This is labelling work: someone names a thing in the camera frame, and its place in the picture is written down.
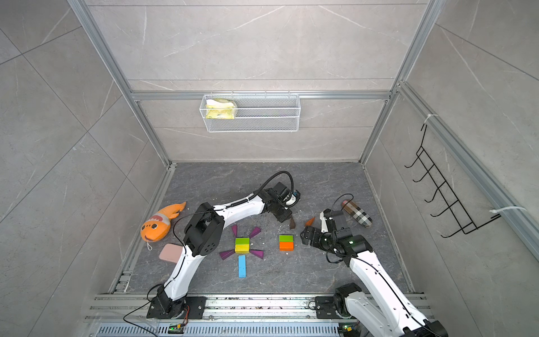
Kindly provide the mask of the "orange block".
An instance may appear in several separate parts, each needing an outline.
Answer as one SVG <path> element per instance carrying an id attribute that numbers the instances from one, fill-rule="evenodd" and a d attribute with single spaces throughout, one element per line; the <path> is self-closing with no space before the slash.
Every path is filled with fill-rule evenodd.
<path id="1" fill-rule="evenodd" d="M 293 242 L 280 242 L 279 243 L 279 250 L 280 251 L 293 251 L 294 250 L 294 243 Z"/>

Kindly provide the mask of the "yellow block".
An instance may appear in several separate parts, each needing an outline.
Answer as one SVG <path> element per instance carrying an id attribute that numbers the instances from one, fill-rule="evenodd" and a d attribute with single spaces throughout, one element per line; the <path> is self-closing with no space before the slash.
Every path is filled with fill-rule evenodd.
<path id="1" fill-rule="evenodd" d="M 236 244 L 234 247 L 234 252 L 236 254 L 248 254 L 250 251 L 249 244 Z"/>

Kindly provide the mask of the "light blue long block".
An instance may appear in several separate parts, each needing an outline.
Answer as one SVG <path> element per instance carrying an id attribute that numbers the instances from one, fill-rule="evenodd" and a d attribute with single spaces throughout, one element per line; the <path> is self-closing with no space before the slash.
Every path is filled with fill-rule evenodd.
<path id="1" fill-rule="evenodd" d="M 238 275 L 239 275 L 239 278 L 241 279 L 246 277 L 246 256 L 245 255 L 238 256 Z"/>

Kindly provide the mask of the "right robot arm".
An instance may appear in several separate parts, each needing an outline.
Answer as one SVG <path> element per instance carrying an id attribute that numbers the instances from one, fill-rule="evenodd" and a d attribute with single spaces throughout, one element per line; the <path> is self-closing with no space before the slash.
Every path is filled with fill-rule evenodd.
<path id="1" fill-rule="evenodd" d="M 300 238 L 304 245 L 337 257 L 366 286 L 373 301 L 355 283 L 335 290 L 335 311 L 341 317 L 353 317 L 372 336 L 447 336 L 438 321 L 429 321 L 399 290 L 382 267 L 366 239 L 353 235 L 342 211 L 326 209 L 320 214 L 321 228 L 304 227 Z"/>

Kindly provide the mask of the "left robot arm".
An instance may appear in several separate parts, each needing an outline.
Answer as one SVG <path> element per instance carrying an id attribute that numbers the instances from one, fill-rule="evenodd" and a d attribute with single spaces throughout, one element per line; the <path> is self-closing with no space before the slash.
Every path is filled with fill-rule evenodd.
<path id="1" fill-rule="evenodd" d="M 147 317 L 172 319 L 182 314 L 187 308 L 186 296 L 197 268 L 218 247 L 226 227 L 244 218 L 267 212 L 283 223 L 290 219 L 291 207 L 299 200 L 298 190 L 277 183 L 273 188 L 260 188 L 228 204 L 201 204 L 186 226 L 182 254 L 170 278 L 157 289 Z"/>

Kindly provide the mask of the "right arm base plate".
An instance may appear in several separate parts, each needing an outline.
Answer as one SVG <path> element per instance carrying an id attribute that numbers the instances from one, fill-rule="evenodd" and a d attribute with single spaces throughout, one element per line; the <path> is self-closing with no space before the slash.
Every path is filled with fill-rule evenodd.
<path id="1" fill-rule="evenodd" d="M 317 319 L 350 319 L 344 298 L 340 296 L 316 296 L 314 298 Z"/>

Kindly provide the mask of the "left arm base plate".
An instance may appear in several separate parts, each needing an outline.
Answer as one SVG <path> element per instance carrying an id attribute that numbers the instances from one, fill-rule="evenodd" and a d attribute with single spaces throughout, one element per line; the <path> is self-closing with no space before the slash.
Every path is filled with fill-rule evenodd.
<path id="1" fill-rule="evenodd" d="M 146 317 L 158 320 L 179 320 L 188 317 L 188 320 L 200 320 L 204 315 L 206 300 L 205 296 L 186 296 L 175 301 L 166 296 L 156 296 L 150 301 Z"/>

